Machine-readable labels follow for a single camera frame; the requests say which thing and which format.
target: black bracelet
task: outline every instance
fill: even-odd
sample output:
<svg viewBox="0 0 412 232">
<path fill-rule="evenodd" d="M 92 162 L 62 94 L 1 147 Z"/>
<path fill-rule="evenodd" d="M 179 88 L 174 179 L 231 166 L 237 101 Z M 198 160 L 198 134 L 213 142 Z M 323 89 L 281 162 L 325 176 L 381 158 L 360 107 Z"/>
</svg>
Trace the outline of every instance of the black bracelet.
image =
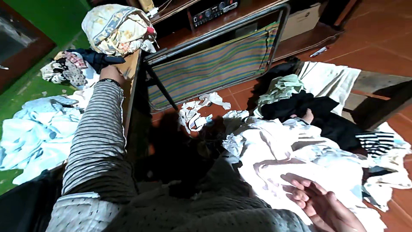
<svg viewBox="0 0 412 232">
<path fill-rule="evenodd" d="M 114 84 L 116 84 L 117 86 L 119 86 L 120 87 L 120 84 L 119 84 L 119 82 L 117 82 L 117 81 L 115 81 L 115 80 L 113 80 L 113 79 L 108 79 L 108 78 L 105 78 L 105 79 L 101 79 L 101 80 L 99 80 L 98 82 L 112 82 L 112 83 L 114 83 Z"/>
</svg>

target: metal frame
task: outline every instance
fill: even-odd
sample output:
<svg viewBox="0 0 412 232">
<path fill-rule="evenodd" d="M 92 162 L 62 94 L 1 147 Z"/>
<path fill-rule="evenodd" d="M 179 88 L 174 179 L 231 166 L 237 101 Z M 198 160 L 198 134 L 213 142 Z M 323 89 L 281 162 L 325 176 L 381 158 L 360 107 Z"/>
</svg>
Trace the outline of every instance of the metal frame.
<svg viewBox="0 0 412 232">
<path fill-rule="evenodd" d="M 285 27 L 285 25 L 286 25 L 286 21 L 287 21 L 287 19 L 288 19 L 289 12 L 290 12 L 290 6 L 289 6 L 289 4 L 287 4 L 287 3 L 283 3 L 283 4 L 279 4 L 279 5 L 275 5 L 275 6 L 269 7 L 269 8 L 264 9 L 264 10 L 258 12 L 258 13 L 255 13 L 255 14 L 253 14 L 253 15 L 250 15 L 250 16 L 248 16 L 248 17 L 245 17 L 244 19 L 235 21 L 235 22 L 233 22 L 233 23 L 229 23 L 229 24 L 227 24 L 227 25 L 225 25 L 225 26 L 222 26 L 221 28 L 218 28 L 218 29 L 216 29 L 216 30 L 214 30 L 214 31 L 212 31 L 212 32 L 210 32 L 210 33 L 206 33 L 206 34 L 204 34 L 204 35 L 202 35 L 202 36 L 199 36 L 199 37 L 197 37 L 197 38 L 195 38 L 195 39 L 193 39 L 193 40 L 191 40 L 191 41 L 189 41 L 189 42 L 182 43 L 182 44 L 180 44 L 180 45 L 178 45 L 178 46 L 176 46 L 176 47 L 173 47 L 173 48 L 171 48 L 171 49 L 165 48 L 165 49 L 162 49 L 162 50 L 160 50 L 160 51 L 158 51 L 158 52 L 156 52 L 156 53 L 154 53 L 154 54 L 146 55 L 146 56 L 142 59 L 142 68 L 144 68 L 144 69 L 148 72 L 148 74 L 149 74 L 150 77 L 152 78 L 152 81 L 154 82 L 154 84 L 156 84 L 156 85 L 158 86 L 158 88 L 160 89 L 160 91 L 162 92 L 162 94 L 163 94 L 163 95 L 166 97 L 166 99 L 169 101 L 170 105 L 171 105 L 175 110 L 178 110 L 178 108 L 177 108 L 177 106 L 176 106 L 176 103 L 173 101 L 172 97 L 169 95 L 169 93 L 167 92 L 166 88 L 163 86 L 163 84 L 162 84 L 162 82 L 160 81 L 159 77 L 158 77 L 158 76 L 156 75 L 156 73 L 153 71 L 153 68 L 152 68 L 153 65 L 154 65 L 154 64 L 157 64 L 157 63 L 159 63 L 159 62 L 161 62 L 161 61 L 163 61 L 163 60 L 165 60 L 165 59 L 167 59 L 167 58 L 170 58 L 170 57 L 172 57 L 172 56 L 174 56 L 174 55 L 176 55 L 176 54 L 179 54 L 179 53 L 181 53 L 181 52 L 183 52 L 183 51 L 186 51 L 186 50 L 188 50 L 188 49 L 191 49 L 192 47 L 195 47 L 195 46 L 197 46 L 197 45 L 199 45 L 199 44 L 201 44 L 201 43 L 203 43 L 203 42 L 206 42 L 206 41 L 208 41 L 208 40 L 210 40 L 210 39 L 212 39 L 212 38 L 215 38 L 215 37 L 217 37 L 217 36 L 220 36 L 220 35 L 222 35 L 222 34 L 224 34 L 224 33 L 227 33 L 227 32 L 229 32 L 229 31 L 232 31 L 232 30 L 234 30 L 234 29 L 240 28 L 240 27 L 242 27 L 242 26 L 250 23 L 250 21 L 252 21 L 252 20 L 260 19 L 260 18 L 262 18 L 262 17 L 264 17 L 264 16 L 267 16 L 268 14 L 273 13 L 274 11 L 277 11 L 277 10 L 280 10 L 280 11 L 281 11 L 281 12 L 279 13 L 278 19 L 276 20 L 276 21 L 279 21 L 279 28 L 278 28 L 278 31 L 277 31 L 277 33 L 276 33 L 276 37 L 275 37 L 275 39 L 274 39 L 274 41 L 273 41 L 273 44 L 272 44 L 272 48 L 271 48 L 270 55 L 269 55 L 268 65 L 266 66 L 265 71 L 264 71 L 263 73 L 260 73 L 260 74 L 258 74 L 258 75 L 253 75 L 253 76 L 250 76 L 250 77 L 246 77 L 246 78 L 243 78 L 243 79 L 241 79 L 241 80 L 238 80 L 238 81 L 235 81 L 235 82 L 232 82 L 232 83 L 229 83 L 229 84 L 220 86 L 220 87 L 218 87 L 218 88 L 208 90 L 208 91 L 206 91 L 206 92 L 201 92 L 201 93 L 199 93 L 199 94 L 197 94 L 197 95 L 195 95 L 195 96 L 191 96 L 191 97 L 189 97 L 189 98 L 180 100 L 180 101 L 178 101 L 177 103 L 179 104 L 179 103 L 185 102 L 185 101 L 187 101 L 187 100 L 189 100 L 189 99 L 193 99 L 194 97 L 198 97 L 198 96 L 200 96 L 200 95 L 202 95 L 202 94 L 205 94 L 205 93 L 214 92 L 214 91 L 217 91 L 217 90 L 222 89 L 222 88 L 227 88 L 227 87 L 229 87 L 229 86 L 233 86 L 233 85 L 236 85 L 236 84 L 239 84 L 239 83 L 242 83 L 242 82 L 251 80 L 251 79 L 255 79 L 255 78 L 257 78 L 258 76 L 264 75 L 264 74 L 269 70 L 269 68 L 270 68 L 270 66 L 271 66 L 271 64 L 272 64 L 272 61 L 273 61 L 275 52 L 276 52 L 276 50 L 277 50 L 277 48 L 278 48 L 278 46 L 279 46 L 280 39 L 281 39 L 281 37 L 282 37 L 283 30 L 284 30 L 284 27 Z M 150 101 L 149 101 L 149 104 L 150 104 L 150 106 L 151 106 L 153 109 L 155 109 L 155 110 L 164 110 L 164 109 L 169 108 L 169 106 L 166 105 L 166 106 L 164 106 L 164 107 L 161 107 L 161 108 L 158 108 L 158 109 L 157 109 L 157 108 L 155 108 L 155 107 L 152 105 L 152 103 L 151 103 Z"/>
</svg>

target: chair leg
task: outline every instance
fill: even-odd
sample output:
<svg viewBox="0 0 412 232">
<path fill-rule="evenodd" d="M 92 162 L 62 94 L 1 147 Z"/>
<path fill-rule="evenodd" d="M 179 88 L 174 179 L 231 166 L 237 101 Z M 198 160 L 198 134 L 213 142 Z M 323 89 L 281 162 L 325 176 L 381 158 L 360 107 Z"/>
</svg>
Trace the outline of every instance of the chair leg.
<svg viewBox="0 0 412 232">
<path fill-rule="evenodd" d="M 176 106 L 175 102 L 173 101 L 172 97 L 169 95 L 169 93 L 167 92 L 166 88 L 163 86 L 162 82 L 159 80 L 159 77 L 156 75 L 156 73 L 153 71 L 152 67 L 144 62 L 144 66 L 145 69 L 147 71 L 147 73 L 149 73 L 149 75 L 153 78 L 153 80 L 155 81 L 157 87 L 160 89 L 160 91 L 162 92 L 162 94 L 166 97 L 166 99 L 169 101 L 170 105 L 172 105 L 172 107 L 175 110 L 179 110 L 178 107 Z"/>
</svg>

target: wooden shelf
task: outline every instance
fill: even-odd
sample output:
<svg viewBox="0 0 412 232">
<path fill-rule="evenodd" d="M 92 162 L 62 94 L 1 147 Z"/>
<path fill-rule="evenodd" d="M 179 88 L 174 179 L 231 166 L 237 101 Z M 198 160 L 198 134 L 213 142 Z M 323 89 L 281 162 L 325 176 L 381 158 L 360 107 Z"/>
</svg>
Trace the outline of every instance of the wooden shelf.
<svg viewBox="0 0 412 232">
<path fill-rule="evenodd" d="M 312 30 L 280 42 L 273 61 L 324 45 L 336 39 L 342 33 L 344 31 L 337 31 L 326 24 L 318 22 Z"/>
<path fill-rule="evenodd" d="M 189 6 L 195 4 L 200 0 L 172 0 L 172 2 L 167 6 L 167 8 L 156 14 L 153 18 L 150 19 L 150 22 L 155 25 L 156 23 L 169 18 L 170 16 L 176 14 L 177 12 L 188 8 Z"/>
<path fill-rule="evenodd" d="M 257 12 L 262 11 L 268 7 L 272 7 L 284 2 L 286 2 L 286 0 L 242 0 L 236 9 L 233 9 L 216 19 L 213 19 L 205 23 L 204 25 L 197 27 L 194 32 L 187 28 L 183 28 L 175 31 L 175 33 L 173 34 L 158 39 L 157 43 L 159 44 L 160 49 L 173 48 L 177 45 L 193 40 L 199 36 L 211 33 L 228 23 L 243 19 L 249 15 L 256 14 Z"/>
</svg>

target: cable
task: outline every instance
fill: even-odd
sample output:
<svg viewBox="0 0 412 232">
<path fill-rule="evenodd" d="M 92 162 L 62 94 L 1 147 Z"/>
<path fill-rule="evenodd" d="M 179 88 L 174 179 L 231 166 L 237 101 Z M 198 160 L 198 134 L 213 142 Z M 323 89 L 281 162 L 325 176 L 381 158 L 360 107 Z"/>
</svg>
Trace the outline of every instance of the cable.
<svg viewBox="0 0 412 232">
<path fill-rule="evenodd" d="M 168 6 L 169 6 L 169 4 L 172 2 L 172 0 L 169 0 L 169 2 L 167 3 L 167 5 L 163 8 L 163 9 L 161 9 L 158 13 L 160 13 L 160 12 L 162 12 L 162 11 L 164 11 L 164 9 L 166 9 Z"/>
<path fill-rule="evenodd" d="M 160 5 L 158 8 L 160 9 L 162 6 L 164 6 L 166 3 L 171 2 L 171 0 L 165 1 L 162 5 Z"/>
</svg>

